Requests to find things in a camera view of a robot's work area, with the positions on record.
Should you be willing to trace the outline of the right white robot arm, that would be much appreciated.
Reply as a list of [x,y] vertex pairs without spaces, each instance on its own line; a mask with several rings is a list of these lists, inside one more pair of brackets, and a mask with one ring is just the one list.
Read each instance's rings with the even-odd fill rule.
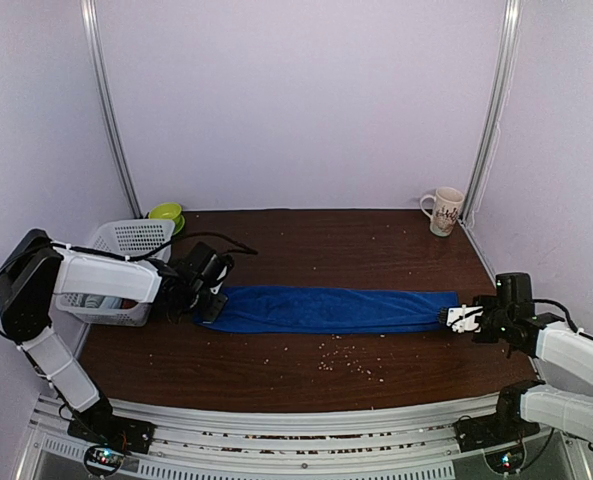
[[506,442],[546,425],[586,441],[593,450],[593,336],[579,327],[559,301],[533,295],[529,274],[511,272],[495,278],[495,293],[479,295],[460,308],[478,343],[507,344],[569,375],[589,393],[565,390],[545,379],[522,381],[503,388],[487,430]]

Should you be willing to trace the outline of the mint green towel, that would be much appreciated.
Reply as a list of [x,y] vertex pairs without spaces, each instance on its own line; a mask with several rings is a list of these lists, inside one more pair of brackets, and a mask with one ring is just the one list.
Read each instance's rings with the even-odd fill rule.
[[84,295],[81,306],[83,308],[97,309],[100,308],[106,297],[101,295]]

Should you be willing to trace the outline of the blue cloth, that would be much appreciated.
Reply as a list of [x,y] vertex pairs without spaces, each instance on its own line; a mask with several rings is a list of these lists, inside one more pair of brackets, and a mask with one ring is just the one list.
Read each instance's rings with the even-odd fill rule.
[[437,330],[455,291],[415,292],[322,287],[238,286],[215,321],[194,323],[238,334],[406,334]]

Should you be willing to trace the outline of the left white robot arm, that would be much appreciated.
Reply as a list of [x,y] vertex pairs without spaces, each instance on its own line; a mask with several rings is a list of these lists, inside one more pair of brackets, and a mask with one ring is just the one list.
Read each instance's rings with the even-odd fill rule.
[[118,255],[60,244],[30,230],[0,267],[0,336],[12,342],[64,399],[82,429],[99,444],[113,442],[120,424],[109,400],[54,330],[56,295],[86,294],[153,304],[163,300],[209,322],[224,308],[221,285],[231,272],[231,252],[198,242],[175,265],[154,251]]

